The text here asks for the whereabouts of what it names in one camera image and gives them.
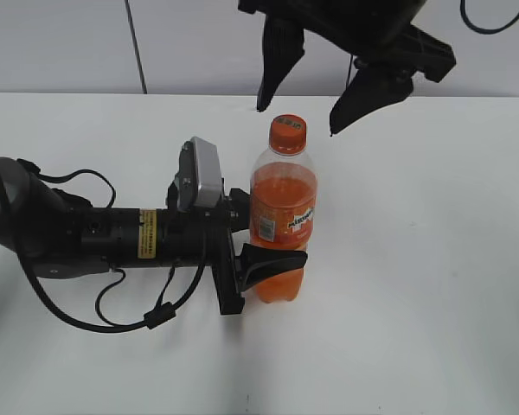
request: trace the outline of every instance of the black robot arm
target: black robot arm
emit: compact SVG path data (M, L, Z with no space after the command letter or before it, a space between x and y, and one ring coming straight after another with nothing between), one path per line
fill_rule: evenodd
M166 209L93 207L78 195L51 189L44 182L64 177L41 174L24 160L0 157L0 244L17 253L38 297L62 321L100 333L150 329L175 316L210 266L222 315L240 314L241 292L285 271L304 267L305 252L272 251L248 244L234 252L233 233L248 229L249 196L223 190L217 150L194 137L179 156ZM197 266L189 289L175 304L157 304L141 322L99 326L63 313L45 293L39 278L66 279L110 270Z
M332 133L413 92L421 72L440 82L455 66L452 48L411 24L426 0L240 0L239 9L266 15L264 75L258 110L264 111L286 75L304 56L309 30L356 57L356 78L330 114Z

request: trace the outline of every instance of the bottle label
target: bottle label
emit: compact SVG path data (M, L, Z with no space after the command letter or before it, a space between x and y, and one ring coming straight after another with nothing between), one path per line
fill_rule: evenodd
M252 231L262 240L280 245L304 243L313 230L315 198L299 207L270 207L252 195Z

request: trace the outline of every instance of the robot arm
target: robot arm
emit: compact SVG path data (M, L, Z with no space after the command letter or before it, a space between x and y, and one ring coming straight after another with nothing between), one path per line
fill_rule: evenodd
M440 82L456 64L452 48L411 24L426 0L240 0L239 9L266 15L264 75L258 111L271 103L304 56L309 30L356 57L358 69L330 114L330 131L406 99L421 72Z

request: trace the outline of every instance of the white wall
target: white wall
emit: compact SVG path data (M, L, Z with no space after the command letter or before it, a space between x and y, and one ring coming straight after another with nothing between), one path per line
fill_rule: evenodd
M140 93L123 0L0 0L0 92Z
M238 0L131 0L150 93L255 94L263 16ZM467 0L474 22L507 22L519 0ZM519 23L494 36L470 32L459 0L428 0L415 20L450 42L458 66L418 95L519 96ZM337 95L349 57L316 35L279 93ZM0 91L138 93L123 0L0 0Z

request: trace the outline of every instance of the orange liquid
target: orange liquid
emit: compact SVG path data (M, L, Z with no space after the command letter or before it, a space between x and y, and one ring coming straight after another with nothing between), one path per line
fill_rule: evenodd
M254 199L270 208L299 208L315 199L317 180L315 175L297 164L271 163L258 169L252 180ZM259 237L257 227L250 226L253 245L269 249L285 249L305 251L306 238L292 244L270 242ZM255 286L258 297L265 303L274 301L292 301L297 297L304 278L304 270L289 271L271 277Z

